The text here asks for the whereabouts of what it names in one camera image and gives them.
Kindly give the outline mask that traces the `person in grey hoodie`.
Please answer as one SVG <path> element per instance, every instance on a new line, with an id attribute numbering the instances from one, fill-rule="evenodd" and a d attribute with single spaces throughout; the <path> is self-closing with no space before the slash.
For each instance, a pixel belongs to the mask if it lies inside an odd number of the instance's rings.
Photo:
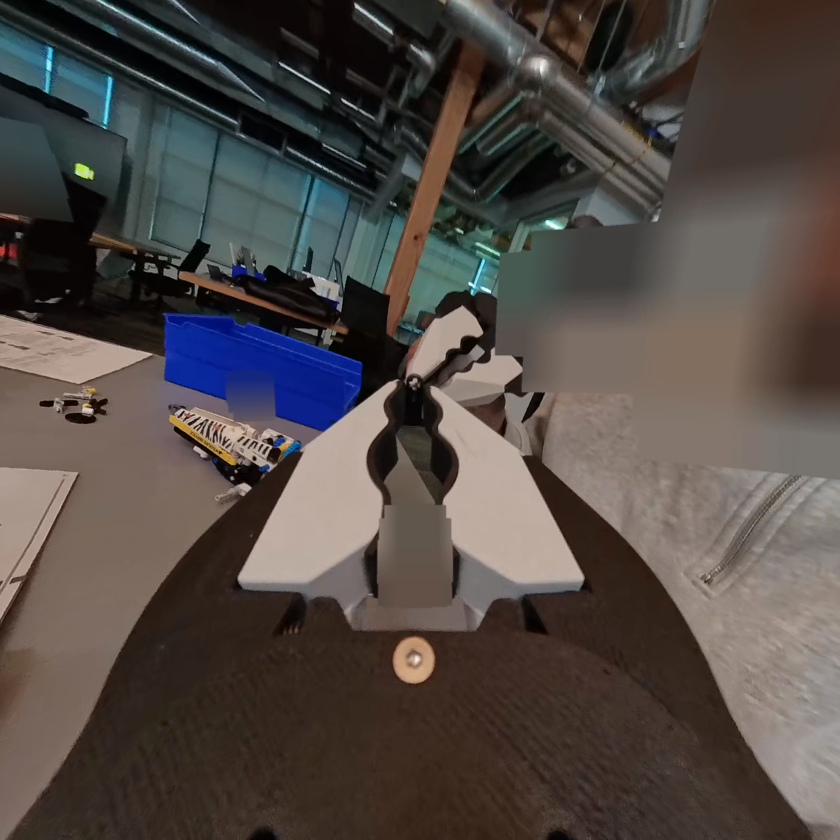
<path id="1" fill-rule="evenodd" d="M 772 782 L 838 838 L 838 479 L 644 458 L 623 395 L 548 394 L 501 429 L 647 563 Z"/>

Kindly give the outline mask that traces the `black bag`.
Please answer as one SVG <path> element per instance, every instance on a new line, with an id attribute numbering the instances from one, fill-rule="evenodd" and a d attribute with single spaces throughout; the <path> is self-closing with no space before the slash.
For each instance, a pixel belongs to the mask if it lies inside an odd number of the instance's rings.
<path id="1" fill-rule="evenodd" d="M 251 297 L 277 306 L 311 310 L 322 317 L 338 312 L 338 302 L 319 295 L 313 279 L 298 279 L 275 266 L 269 265 L 263 272 L 232 266 L 232 281 Z"/>

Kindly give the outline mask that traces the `blue plastic bin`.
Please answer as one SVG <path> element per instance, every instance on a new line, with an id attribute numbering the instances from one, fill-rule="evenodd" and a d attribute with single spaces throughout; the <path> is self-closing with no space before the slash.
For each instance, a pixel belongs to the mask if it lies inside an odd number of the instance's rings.
<path id="1" fill-rule="evenodd" d="M 274 397 L 279 418 L 323 431 L 354 408 L 362 364 L 233 318 L 168 313 L 164 378 L 206 395 Z"/>

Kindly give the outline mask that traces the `black office chair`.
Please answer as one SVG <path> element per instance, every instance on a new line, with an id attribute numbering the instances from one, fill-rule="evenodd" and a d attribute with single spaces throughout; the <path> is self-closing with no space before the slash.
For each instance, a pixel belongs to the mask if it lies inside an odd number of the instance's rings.
<path id="1" fill-rule="evenodd" d="M 129 304 L 138 305 L 144 293 L 152 295 L 159 308 L 163 306 L 164 298 L 188 297 L 193 285 L 181 280 L 181 273 L 196 272 L 210 248 L 210 244 L 198 238 L 180 262 L 172 255 L 149 248 L 139 248 L 133 258 L 133 267 L 129 271 Z"/>

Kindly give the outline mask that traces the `wooden background table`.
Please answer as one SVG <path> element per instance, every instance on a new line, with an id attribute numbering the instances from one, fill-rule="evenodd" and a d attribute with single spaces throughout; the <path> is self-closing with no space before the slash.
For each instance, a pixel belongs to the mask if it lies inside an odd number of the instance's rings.
<path id="1" fill-rule="evenodd" d="M 264 312 L 272 312 L 288 319 L 304 322 L 312 328 L 328 330 L 342 335 L 347 335 L 350 332 L 347 325 L 338 317 L 330 316 L 323 318 L 315 311 L 310 311 L 306 308 L 301 309 L 294 306 L 286 307 L 278 305 L 273 301 L 251 295 L 242 287 L 237 287 L 224 281 L 214 280 L 210 276 L 179 270 L 177 272 L 177 278 L 179 281 L 205 289 L 219 297 L 248 305 L 251 308 L 258 308 Z"/>

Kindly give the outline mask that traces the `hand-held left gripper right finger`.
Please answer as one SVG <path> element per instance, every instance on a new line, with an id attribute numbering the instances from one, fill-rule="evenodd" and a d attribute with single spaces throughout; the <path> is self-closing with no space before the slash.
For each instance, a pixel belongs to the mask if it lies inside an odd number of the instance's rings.
<path id="1" fill-rule="evenodd" d="M 434 386 L 427 419 L 459 558 L 460 599 L 480 623 L 499 600 L 579 592 L 585 575 L 517 448 Z"/>

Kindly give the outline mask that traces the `round metal duct pipes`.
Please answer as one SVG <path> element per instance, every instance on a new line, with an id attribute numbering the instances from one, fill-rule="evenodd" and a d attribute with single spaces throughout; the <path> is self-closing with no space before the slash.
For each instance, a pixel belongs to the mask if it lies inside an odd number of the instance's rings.
<path id="1" fill-rule="evenodd" d="M 515 136 L 540 132 L 599 175 L 625 200 L 647 211 L 661 204 L 670 158 L 619 104 L 635 102 L 655 83 L 684 67 L 698 53 L 711 2 L 667 2 L 661 36 L 609 72 L 585 80 L 535 35 L 492 2 L 397 2 L 399 17 L 432 10 L 435 23 L 462 39 L 506 76 L 489 100 L 486 117 L 465 128 L 456 153 L 487 140 L 496 130 Z"/>

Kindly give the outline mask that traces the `black high-back chair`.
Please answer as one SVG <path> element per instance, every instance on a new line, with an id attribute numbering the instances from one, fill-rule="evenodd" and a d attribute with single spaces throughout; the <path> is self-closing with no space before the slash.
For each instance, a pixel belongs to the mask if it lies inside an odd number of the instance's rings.
<path id="1" fill-rule="evenodd" d="M 336 353 L 361 362 L 363 375 L 386 381 L 396 378 L 399 365 L 395 343 L 387 332 L 390 297 L 351 276 L 344 283 L 340 337 Z"/>

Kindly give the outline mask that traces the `printed instruction sheet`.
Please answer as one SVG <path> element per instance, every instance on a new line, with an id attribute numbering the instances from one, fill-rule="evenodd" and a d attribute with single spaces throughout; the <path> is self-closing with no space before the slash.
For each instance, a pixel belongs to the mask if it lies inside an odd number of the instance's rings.
<path id="1" fill-rule="evenodd" d="M 1 317 L 1 366 L 58 382 L 83 385 L 150 358 L 149 353 Z"/>

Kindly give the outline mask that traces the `white instruction booklet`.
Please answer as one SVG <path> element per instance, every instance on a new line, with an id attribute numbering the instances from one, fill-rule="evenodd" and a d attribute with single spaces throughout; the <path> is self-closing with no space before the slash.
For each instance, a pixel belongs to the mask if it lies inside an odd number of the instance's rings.
<path id="1" fill-rule="evenodd" d="M 1 468 L 1 617 L 27 580 L 77 473 Z"/>

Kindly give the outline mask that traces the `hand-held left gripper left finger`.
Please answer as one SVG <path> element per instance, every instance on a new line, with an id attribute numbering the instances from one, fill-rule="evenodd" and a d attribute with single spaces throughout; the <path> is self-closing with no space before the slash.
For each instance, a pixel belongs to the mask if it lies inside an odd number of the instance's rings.
<path id="1" fill-rule="evenodd" d="M 238 573 L 243 590 L 329 598 L 346 614 L 372 593 L 365 555 L 391 502 L 402 391 L 385 384 L 303 449 Z"/>

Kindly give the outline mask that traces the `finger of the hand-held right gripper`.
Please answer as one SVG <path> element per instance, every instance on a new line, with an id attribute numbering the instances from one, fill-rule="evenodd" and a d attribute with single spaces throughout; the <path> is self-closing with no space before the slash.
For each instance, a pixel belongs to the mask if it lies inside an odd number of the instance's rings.
<path id="1" fill-rule="evenodd" d="M 459 405 L 486 405 L 503 396 L 511 382 L 522 374 L 522 365 L 510 355 L 492 354 L 451 374 L 437 389 Z"/>
<path id="2" fill-rule="evenodd" d="M 401 371 L 402 382 L 447 382 L 473 364 L 489 362 L 491 348 L 473 312 L 457 308 L 435 318 L 410 355 Z"/>

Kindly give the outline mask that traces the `striped lego vehicle model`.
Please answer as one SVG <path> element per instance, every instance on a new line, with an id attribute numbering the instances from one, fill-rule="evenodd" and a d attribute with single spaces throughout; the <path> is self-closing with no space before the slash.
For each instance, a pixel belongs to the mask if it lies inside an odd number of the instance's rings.
<path id="1" fill-rule="evenodd" d="M 271 428 L 259 432 L 233 418 L 177 404 L 169 405 L 168 411 L 174 431 L 234 487 L 256 486 L 301 451 L 301 442 Z"/>

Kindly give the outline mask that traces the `wooden post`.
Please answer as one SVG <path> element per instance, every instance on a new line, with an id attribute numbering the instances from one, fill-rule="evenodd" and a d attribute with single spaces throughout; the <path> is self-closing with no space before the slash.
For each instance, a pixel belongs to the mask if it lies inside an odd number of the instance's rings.
<path id="1" fill-rule="evenodd" d="M 434 212 L 445 187 L 459 135 L 469 115 L 484 65 L 485 57 L 481 48 L 464 42 L 449 79 L 421 176 L 385 283 L 384 292 L 389 298 L 386 331 L 392 337 L 396 335 L 406 311 Z"/>

